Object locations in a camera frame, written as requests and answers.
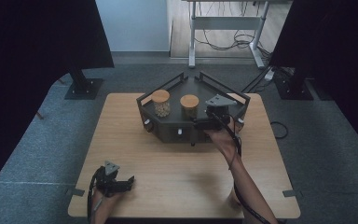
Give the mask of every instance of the cable on floor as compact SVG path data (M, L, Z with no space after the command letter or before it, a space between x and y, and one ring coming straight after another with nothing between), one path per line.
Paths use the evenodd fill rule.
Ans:
M279 121L272 121L272 122L270 123L271 128L272 128L272 126L273 126L274 124L281 125L281 126L285 129L285 133L284 133L284 135L282 135L282 136L277 136L277 135L274 134L274 135L275 135L275 139L283 139L283 138L285 138L285 137L289 134L289 129L286 127L286 125L280 123Z

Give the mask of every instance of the cylindrical container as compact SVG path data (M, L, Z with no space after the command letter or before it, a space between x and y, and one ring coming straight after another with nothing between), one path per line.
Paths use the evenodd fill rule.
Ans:
M157 116L164 118L170 114L170 93L165 90L158 90L152 93L152 101Z
M199 105L199 98L195 95L184 95L180 99L182 106L182 117L184 119L195 119L197 117L197 106Z

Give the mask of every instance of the wooden tabletop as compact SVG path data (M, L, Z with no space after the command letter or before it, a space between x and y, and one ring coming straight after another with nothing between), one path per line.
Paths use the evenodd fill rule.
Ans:
M213 144L164 144L142 124L136 98L141 93L107 96L68 213L87 216L87 191L95 171L111 161L120 166L117 180L135 175L132 191L119 202L112 217L240 218L229 205L233 180L227 163ZM252 98L240 132L242 160L277 218L296 218L296 197L271 130L261 97Z

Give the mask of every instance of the white desk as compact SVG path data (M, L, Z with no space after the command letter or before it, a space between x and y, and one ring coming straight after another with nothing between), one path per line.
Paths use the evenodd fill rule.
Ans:
M249 48L254 55L257 67L262 69L265 67L261 57L262 54L257 48L261 32L266 21L267 12L269 11L269 1L264 5L264 11L260 17L197 17L197 2L243 2L240 0L182 0L192 2L191 12L191 37L188 54L188 66L193 68L196 64L196 47L195 47L195 31L196 30L255 30L255 38L250 43Z

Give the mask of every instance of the wrist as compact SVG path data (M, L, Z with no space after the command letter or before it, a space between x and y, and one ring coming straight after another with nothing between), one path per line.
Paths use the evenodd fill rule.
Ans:
M237 155L237 150L232 145L226 145L225 147L223 147L222 152L228 165L232 163L233 158L235 158Z

